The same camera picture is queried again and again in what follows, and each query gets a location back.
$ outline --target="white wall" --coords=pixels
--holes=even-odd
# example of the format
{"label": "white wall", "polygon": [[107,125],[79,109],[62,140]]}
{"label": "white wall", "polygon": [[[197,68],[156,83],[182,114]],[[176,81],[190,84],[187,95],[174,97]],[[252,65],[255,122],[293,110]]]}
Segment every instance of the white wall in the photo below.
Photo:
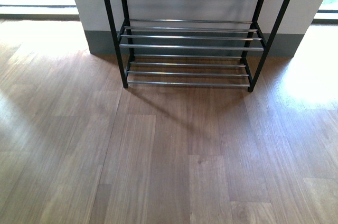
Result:
{"label": "white wall", "polygon": [[[304,34],[323,0],[292,0],[278,33]],[[75,0],[86,31],[109,31],[103,0]],[[111,0],[117,29],[123,14],[120,0]],[[251,20],[256,0],[128,0],[130,17],[214,18]],[[266,0],[259,23],[269,33],[280,8],[280,0]]]}

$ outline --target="gray baseboard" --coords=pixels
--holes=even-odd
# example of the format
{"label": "gray baseboard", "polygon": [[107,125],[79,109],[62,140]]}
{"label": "gray baseboard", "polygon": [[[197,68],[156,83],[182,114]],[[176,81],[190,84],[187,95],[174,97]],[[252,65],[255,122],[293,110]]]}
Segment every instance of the gray baseboard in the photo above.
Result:
{"label": "gray baseboard", "polygon": [[[86,35],[88,45],[89,45],[89,50],[91,54],[94,54],[94,55],[115,54],[112,37],[109,31],[84,31],[84,33]],[[208,35],[219,35],[219,33],[211,33]],[[265,34],[264,36],[266,38],[269,38],[269,34]],[[270,50],[269,56],[292,58],[295,55],[297,48],[299,44],[301,43],[303,37],[304,37],[303,34],[277,34],[275,37],[273,46]],[[137,44],[146,44],[145,41],[146,41],[145,39],[139,39],[137,40]],[[155,43],[155,44],[169,44],[165,40],[160,40],[160,41],[161,43]],[[181,40],[181,42],[178,41],[177,44],[185,44],[185,43],[182,43],[182,41],[186,42],[186,40]],[[190,41],[188,45],[200,45],[200,41],[201,40],[193,40],[193,41]],[[213,42],[213,43],[208,43],[206,45],[216,45],[216,46],[227,45],[226,43],[224,43],[224,41],[222,41],[222,43],[220,43],[220,41],[216,41],[216,42],[218,43]],[[122,49],[121,52],[122,54],[128,53],[128,50]],[[161,49],[151,49],[151,51],[149,49],[138,49],[136,51],[136,53],[145,53],[145,52],[146,53],[151,52],[151,54],[159,54],[159,53],[164,54],[163,50]],[[224,54],[224,51],[220,51],[220,50],[198,50],[196,51],[196,50],[179,50],[179,49],[171,49],[170,53],[167,53],[167,54],[184,53],[184,54],[197,54],[198,55],[198,54],[205,54],[206,52],[208,54],[210,53],[210,55],[219,55],[220,52]],[[232,51],[227,52],[227,53],[230,53],[227,55],[238,55]],[[261,52],[249,52],[249,55],[251,56],[261,55]]]}
{"label": "gray baseboard", "polygon": [[80,21],[78,14],[0,14],[0,18],[33,21]]}

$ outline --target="black metal frame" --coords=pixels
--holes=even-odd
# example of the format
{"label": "black metal frame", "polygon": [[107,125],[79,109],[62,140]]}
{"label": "black metal frame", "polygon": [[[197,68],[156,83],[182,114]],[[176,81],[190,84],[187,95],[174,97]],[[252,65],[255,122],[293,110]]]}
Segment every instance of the black metal frame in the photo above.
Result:
{"label": "black metal frame", "polygon": [[[129,18],[129,11],[128,11],[128,3],[127,0],[121,0],[122,8],[123,8],[123,14],[124,14],[124,22],[120,28],[120,31],[118,34],[116,33],[116,27],[114,23],[114,17],[112,13],[112,7],[110,0],[104,0],[106,10],[107,10],[107,16],[108,16],[108,21],[109,21],[109,26],[111,30],[111,36],[114,42],[115,46],[115,53],[117,56],[117,61],[118,61],[118,66],[123,82],[124,88],[128,88],[128,83],[150,83],[150,84],[157,84],[157,85],[175,85],[175,86],[216,86],[216,87],[248,87],[248,91],[252,92],[254,90],[254,87],[256,85],[256,82],[259,78],[259,75],[262,71],[262,68],[264,66],[265,60],[267,58],[267,55],[269,54],[269,51],[271,49],[271,46],[273,44],[273,41],[276,37],[278,28],[281,24],[281,21],[285,15],[287,6],[290,2],[290,0],[283,0],[283,3],[281,5],[280,11],[278,13],[278,16],[276,18],[274,27],[271,31],[271,34],[269,36],[269,39],[266,41],[264,38],[264,35],[259,27],[258,24],[258,19],[260,12],[262,10],[262,6],[264,3],[264,0],[258,0],[255,12],[253,14],[252,20],[250,22],[244,22],[244,21],[207,21],[207,20],[161,20],[161,19],[130,19]],[[134,27],[131,25],[131,21],[139,21],[139,22],[197,22],[197,23],[238,23],[238,24],[250,24],[250,28],[248,30],[243,30],[243,29],[236,29],[236,30],[228,30],[228,29],[204,29],[204,28],[194,28],[194,27],[181,27],[181,28],[176,28],[176,27]],[[184,46],[184,45],[138,45],[133,43],[133,38],[152,38],[152,39],[202,39],[199,38],[198,36],[161,36],[161,35],[133,35],[132,30],[138,31],[139,29],[146,29],[146,30],[153,30],[153,31],[158,31],[158,30],[179,30],[179,31],[200,31],[200,32],[207,32],[210,30],[213,30],[214,32],[247,32],[247,37],[246,38],[225,38],[225,40],[242,40],[245,41],[245,44],[243,47],[218,47],[218,46]],[[122,38],[126,38],[128,44],[121,44]],[[203,37],[205,39],[214,39],[214,40],[220,40],[222,37]],[[251,42],[252,41],[259,41],[261,44],[262,48],[250,48]],[[127,47],[129,48],[129,59],[128,63],[126,66],[126,70],[124,70],[124,65],[123,65],[123,60],[121,57],[121,50],[120,47]],[[216,49],[216,50],[241,50],[242,55],[239,57],[239,62],[243,64],[243,66],[234,66],[234,65],[225,65],[223,63],[221,64],[186,64],[186,63],[140,63],[140,62],[133,62],[135,60],[136,54],[134,51],[134,48],[166,48],[166,49]],[[254,76],[252,76],[248,61],[247,61],[247,54],[248,51],[257,51],[257,50],[262,50],[262,56],[259,61],[258,67],[256,69],[256,72]],[[155,56],[163,56],[163,57],[180,57],[179,55],[142,55],[139,54],[139,57],[155,57]],[[206,58],[216,58],[218,56],[206,56]],[[130,66],[131,65],[146,65],[146,66],[176,66],[176,67],[182,67],[182,66],[196,66],[196,67],[225,67],[225,68],[244,68],[246,73],[240,73],[240,74],[215,74],[215,73],[186,73],[186,72],[137,72],[137,71],[130,71]],[[147,81],[127,81],[128,74],[148,74],[148,75],[170,75],[170,76],[206,76],[206,77],[247,77],[249,84],[226,84],[226,83],[214,83],[214,84],[208,84],[208,83],[182,83],[182,82],[147,82]]]}

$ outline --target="sunlight on floor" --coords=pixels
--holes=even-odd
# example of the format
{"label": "sunlight on floor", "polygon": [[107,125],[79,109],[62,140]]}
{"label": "sunlight on floor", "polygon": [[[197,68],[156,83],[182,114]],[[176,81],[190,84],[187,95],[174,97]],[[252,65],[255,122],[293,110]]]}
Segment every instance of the sunlight on floor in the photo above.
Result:
{"label": "sunlight on floor", "polygon": [[338,100],[338,25],[312,25],[284,75],[287,93],[309,104]]}
{"label": "sunlight on floor", "polygon": [[48,56],[60,56],[88,49],[80,22],[8,21],[1,24],[0,40],[8,43],[21,42],[18,54],[25,54],[30,50]]}

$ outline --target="floor plank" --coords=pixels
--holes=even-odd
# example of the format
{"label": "floor plank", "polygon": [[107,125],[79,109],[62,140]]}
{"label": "floor plank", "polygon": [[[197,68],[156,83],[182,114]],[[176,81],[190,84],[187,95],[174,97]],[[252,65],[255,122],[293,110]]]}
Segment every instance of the floor plank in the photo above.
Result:
{"label": "floor plank", "polygon": [[1,151],[29,151],[29,133],[39,126],[26,112],[27,103],[35,92],[35,85],[13,84],[3,89],[0,95]]}
{"label": "floor plank", "polygon": [[277,223],[320,223],[287,139],[261,135],[257,144]]}
{"label": "floor plank", "polygon": [[104,114],[91,114],[78,120],[65,157],[47,192],[40,223],[50,223],[55,218],[60,223],[89,223],[111,124],[111,118]]}
{"label": "floor plank", "polygon": [[212,89],[188,89],[187,122],[190,155],[221,155],[215,97]]}
{"label": "floor plank", "polygon": [[20,43],[11,43],[10,45],[7,42],[0,41],[0,63],[8,64],[9,59],[16,53],[20,48]]}
{"label": "floor plank", "polygon": [[233,223],[223,156],[189,156],[190,223]]}
{"label": "floor plank", "polygon": [[270,202],[242,92],[218,90],[216,96],[230,200]]}
{"label": "floor plank", "polygon": [[0,152],[0,211],[20,177],[29,152]]}
{"label": "floor plank", "polygon": [[153,115],[126,117],[105,223],[146,223],[155,123]]}
{"label": "floor plank", "polygon": [[338,110],[326,111],[325,116],[322,114],[320,115],[320,119],[318,119],[321,121],[322,126],[317,131],[316,136],[324,145],[335,167],[338,167]]}
{"label": "floor plank", "polygon": [[287,132],[286,138],[302,177],[338,178],[336,157],[330,154],[332,146],[325,147],[330,143],[325,143],[324,139],[325,134],[338,134],[338,125],[334,125],[335,116],[331,116],[330,112],[318,109],[278,111],[278,116],[283,118],[281,125]]}
{"label": "floor plank", "polygon": [[47,192],[74,132],[74,118],[50,118],[0,213],[1,223],[39,223]]}
{"label": "floor plank", "polygon": [[231,202],[234,224],[277,224],[271,203]]}
{"label": "floor plank", "polygon": [[189,223],[189,159],[184,96],[168,94],[172,116],[157,115],[147,223]]}
{"label": "floor plank", "polygon": [[337,223],[338,180],[305,178],[304,181],[321,223]]}
{"label": "floor plank", "polygon": [[53,116],[76,116],[82,112],[95,85],[96,75],[103,73],[100,72],[100,64],[100,59],[95,56],[85,53],[81,55],[77,68],[72,72],[71,80],[62,89]]}
{"label": "floor plank", "polygon": [[105,222],[110,190],[111,184],[100,184],[98,186],[89,224],[100,224]]}
{"label": "floor plank", "polygon": [[160,109],[159,93],[154,86],[131,86],[126,94],[128,94],[127,99],[122,101],[128,103],[128,114],[156,115]]}

